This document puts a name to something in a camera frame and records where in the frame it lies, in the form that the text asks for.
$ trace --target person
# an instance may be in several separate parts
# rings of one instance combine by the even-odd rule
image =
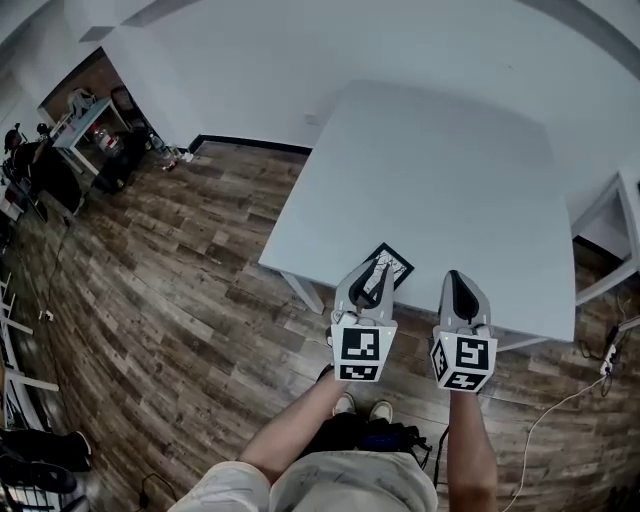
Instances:
[[[376,423],[373,430],[378,433],[393,426],[391,404],[376,404],[371,421],[361,423],[361,435],[352,428],[336,428],[338,422],[344,426],[355,421],[345,384],[335,380],[333,369],[321,375],[258,431],[236,461],[211,468],[170,512],[435,512],[438,499],[431,480],[401,445],[397,451],[388,445],[382,450],[352,449],[363,438],[366,444],[371,435],[366,425]],[[450,510],[495,512],[496,456],[477,396],[452,391],[449,421]],[[329,431],[333,446],[327,443]]]
[[[82,206],[82,193],[73,171],[51,147],[51,139],[40,142],[22,142],[18,130],[9,130],[4,138],[4,152],[10,154],[15,179],[31,181],[31,195],[36,197],[46,190],[69,212],[76,214]]]

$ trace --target chair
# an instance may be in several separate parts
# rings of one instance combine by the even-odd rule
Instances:
[[[129,125],[130,130],[136,128],[151,129],[142,110],[140,110],[131,93],[124,85],[111,90],[111,101],[113,101],[113,105],[120,117]]]
[[[640,271],[640,173],[629,169],[619,171],[613,181],[596,201],[571,226],[571,237],[575,238],[609,206],[620,197],[624,220],[627,227],[631,255],[617,269],[600,281],[580,291],[576,295],[576,305],[597,297],[613,288],[628,277]]]

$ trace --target white cable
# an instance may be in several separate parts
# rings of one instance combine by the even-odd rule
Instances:
[[[624,323],[627,321],[627,304],[629,304],[629,302],[631,302],[631,297],[629,297],[625,303],[623,305],[620,304],[620,295],[622,294],[622,289],[620,289],[620,291],[618,292],[618,294],[616,295],[616,302],[618,303],[618,309],[620,310],[620,312],[622,313],[622,322]]]
[[[564,400],[562,400],[561,402],[558,402],[556,405],[554,405],[553,407],[547,409],[544,414],[542,416],[540,416],[536,422],[533,424],[533,426],[531,427],[531,430],[529,430],[529,435],[527,436],[527,442],[524,445],[524,460],[522,461],[522,478],[520,479],[520,488],[518,489],[518,492],[516,493],[516,495],[513,497],[513,499],[511,500],[511,503],[509,503],[509,505],[507,505],[507,508],[505,508],[502,512],[507,512],[507,510],[509,510],[511,508],[511,505],[513,505],[516,500],[518,499],[518,496],[520,496],[520,493],[522,492],[522,488],[524,487],[524,475],[525,472],[527,471],[527,450],[529,449],[529,441],[531,440],[531,434],[533,433],[533,429],[536,428],[536,425],[538,423],[540,423],[542,421],[542,419],[549,414],[551,411],[553,411],[556,407],[560,407],[563,403],[565,403],[568,400],[571,400],[572,398],[577,397],[578,395],[581,395],[582,393],[584,393],[585,391],[589,391],[592,387],[596,386],[597,384],[599,384],[600,382],[602,382],[604,379],[606,379],[607,376],[605,375],[604,377],[602,377],[601,379],[598,379],[597,381],[595,381],[593,384],[591,384],[590,386],[587,386],[586,388],[584,388],[581,391],[578,391],[575,395],[571,395],[568,396],[567,398],[565,398]]]

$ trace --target wooden floor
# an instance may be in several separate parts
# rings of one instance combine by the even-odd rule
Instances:
[[[40,394],[55,430],[82,429],[94,446],[93,510],[135,510],[151,472],[183,495],[210,466],[236,457],[330,361],[329,311],[307,311],[280,277],[257,265],[304,161],[207,143],[171,173],[147,157],[115,197],[93,191],[66,236],[48,198],[46,228],[32,213],[20,221],[3,273],[13,272],[16,318],[36,333],[15,337],[28,374],[60,382],[62,393]],[[61,242],[47,330],[37,318]],[[607,270],[589,251],[576,251],[580,286]],[[637,290],[623,288],[622,300]],[[577,337],[594,351],[622,318],[617,292],[578,311]],[[627,310],[636,314],[638,303]],[[437,445],[448,396],[436,389],[427,359],[434,318],[406,309],[395,318],[400,330],[382,381],[352,391],[363,408],[390,400],[398,420]],[[629,341],[606,398],[595,389],[536,429],[512,510],[601,510],[611,486],[640,471],[639,341]],[[481,400],[498,454],[501,510],[519,484],[527,429],[545,408],[595,381],[598,366],[575,346],[554,343],[498,356]],[[446,509],[446,462],[441,482]],[[171,505],[157,480],[147,490],[149,510]]]

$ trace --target shoe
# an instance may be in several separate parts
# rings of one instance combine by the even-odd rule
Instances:
[[[82,442],[84,443],[84,446],[85,446],[84,452],[87,454],[87,456],[90,456],[92,452],[91,452],[91,445],[89,444],[89,441],[87,441],[87,438],[79,430],[76,430],[75,433],[82,438]]]
[[[336,414],[342,414],[343,412],[348,412],[350,414],[356,413],[356,402],[349,393],[343,393],[342,396],[338,398],[338,401],[333,408],[334,416]]]
[[[387,420],[389,423],[393,420],[393,407],[386,400],[381,400],[371,409],[369,414],[369,421],[374,420]]]

